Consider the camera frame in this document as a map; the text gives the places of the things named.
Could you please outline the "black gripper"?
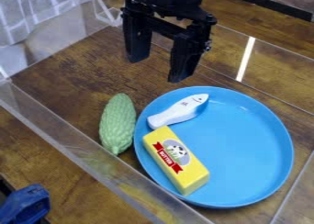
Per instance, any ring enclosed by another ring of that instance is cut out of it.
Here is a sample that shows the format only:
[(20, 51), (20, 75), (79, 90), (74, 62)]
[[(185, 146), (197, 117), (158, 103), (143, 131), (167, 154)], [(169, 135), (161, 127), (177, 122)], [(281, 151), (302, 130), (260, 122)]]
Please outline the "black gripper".
[(179, 83), (194, 74), (201, 57), (211, 50), (217, 18), (201, 8), (202, 0), (126, 0), (123, 31), (127, 58), (150, 56), (153, 32), (174, 39), (169, 81)]

